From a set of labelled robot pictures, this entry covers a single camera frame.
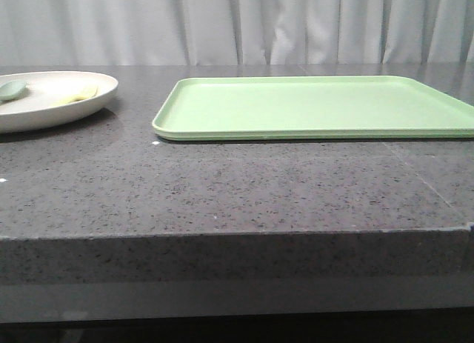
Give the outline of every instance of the curtain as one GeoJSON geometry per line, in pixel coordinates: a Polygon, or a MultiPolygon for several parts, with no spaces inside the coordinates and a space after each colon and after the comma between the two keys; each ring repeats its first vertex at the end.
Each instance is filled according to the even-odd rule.
{"type": "Polygon", "coordinates": [[[474,61],[474,0],[0,0],[1,65],[474,61]]]}

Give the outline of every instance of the white plate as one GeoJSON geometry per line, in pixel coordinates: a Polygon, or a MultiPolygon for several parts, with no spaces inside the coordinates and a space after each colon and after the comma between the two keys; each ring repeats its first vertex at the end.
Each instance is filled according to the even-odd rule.
{"type": "Polygon", "coordinates": [[[22,79],[27,90],[20,99],[0,101],[0,133],[23,132],[57,126],[99,111],[116,94],[119,82],[112,76],[83,71],[47,71],[0,76],[0,84],[22,79]],[[91,99],[51,106],[88,84],[97,85],[91,99]]]}

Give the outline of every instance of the gray speckled countertop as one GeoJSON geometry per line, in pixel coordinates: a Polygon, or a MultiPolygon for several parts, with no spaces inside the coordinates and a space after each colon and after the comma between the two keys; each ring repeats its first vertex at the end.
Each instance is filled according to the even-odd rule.
{"type": "Polygon", "coordinates": [[[474,64],[87,70],[116,99],[0,135],[0,284],[437,275],[472,270],[474,141],[175,143],[150,122],[179,79],[409,76],[474,104],[474,64]]]}

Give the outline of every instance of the plate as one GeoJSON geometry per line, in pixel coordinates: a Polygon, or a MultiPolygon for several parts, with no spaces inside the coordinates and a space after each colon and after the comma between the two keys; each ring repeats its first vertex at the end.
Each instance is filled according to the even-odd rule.
{"type": "Polygon", "coordinates": [[[152,126],[176,141],[474,137],[474,107],[400,76],[195,78],[152,126]]]}
{"type": "Polygon", "coordinates": [[[0,102],[0,133],[23,132],[82,119],[103,108],[114,97],[119,82],[112,76],[84,71],[47,71],[0,76],[0,84],[22,79],[27,90],[20,99],[0,102]],[[85,85],[97,85],[96,96],[62,106],[51,106],[85,85]]]}

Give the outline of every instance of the floor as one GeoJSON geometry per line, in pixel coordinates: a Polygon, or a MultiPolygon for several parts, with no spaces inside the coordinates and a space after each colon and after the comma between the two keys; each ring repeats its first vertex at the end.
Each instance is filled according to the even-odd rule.
{"type": "Polygon", "coordinates": [[[474,307],[69,324],[0,325],[0,343],[474,342],[474,307]]]}

